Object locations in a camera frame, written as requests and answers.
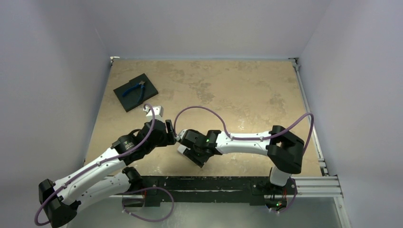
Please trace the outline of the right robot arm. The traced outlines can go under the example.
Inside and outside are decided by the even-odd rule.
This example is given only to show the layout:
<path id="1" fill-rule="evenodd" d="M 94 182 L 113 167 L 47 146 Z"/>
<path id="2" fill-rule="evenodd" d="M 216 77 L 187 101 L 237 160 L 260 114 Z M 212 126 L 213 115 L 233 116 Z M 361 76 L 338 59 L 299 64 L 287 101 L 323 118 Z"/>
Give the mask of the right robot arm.
<path id="1" fill-rule="evenodd" d="M 230 133 L 209 130 L 206 134 L 193 129 L 184 129 L 176 140 L 178 152 L 199 167 L 203 167 L 214 155 L 249 153 L 269 157 L 273 162 L 267 180 L 267 188 L 279 193 L 293 174 L 300 174 L 304 155 L 304 141 L 275 125 L 270 131 L 260 133 Z"/>

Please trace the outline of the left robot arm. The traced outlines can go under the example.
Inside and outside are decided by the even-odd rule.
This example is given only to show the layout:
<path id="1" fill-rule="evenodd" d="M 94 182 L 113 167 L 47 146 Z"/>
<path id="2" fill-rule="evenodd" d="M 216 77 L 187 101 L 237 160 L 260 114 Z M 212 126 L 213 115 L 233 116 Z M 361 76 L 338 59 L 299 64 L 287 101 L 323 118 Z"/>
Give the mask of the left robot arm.
<path id="1" fill-rule="evenodd" d="M 72 221 L 84 208 L 116 194 L 150 195 L 168 190 L 144 181 L 130 164 L 148 155 L 156 147 L 176 143 L 171 120 L 151 119 L 142 129 L 123 135 L 99 157 L 72 174 L 38 185 L 40 208 L 35 214 L 37 226 L 60 228 Z"/>

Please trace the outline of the white remote control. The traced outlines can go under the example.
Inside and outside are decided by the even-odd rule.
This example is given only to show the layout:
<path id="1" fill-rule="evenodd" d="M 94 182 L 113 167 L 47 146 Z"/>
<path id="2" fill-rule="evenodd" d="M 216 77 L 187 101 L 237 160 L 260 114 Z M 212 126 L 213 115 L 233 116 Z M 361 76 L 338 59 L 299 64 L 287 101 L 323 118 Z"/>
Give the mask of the white remote control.
<path id="1" fill-rule="evenodd" d="M 177 149 L 177 152 L 184 156 L 185 152 L 187 152 L 188 150 L 189 150 L 189 148 L 187 148 L 186 146 L 180 144 L 178 149 Z"/>

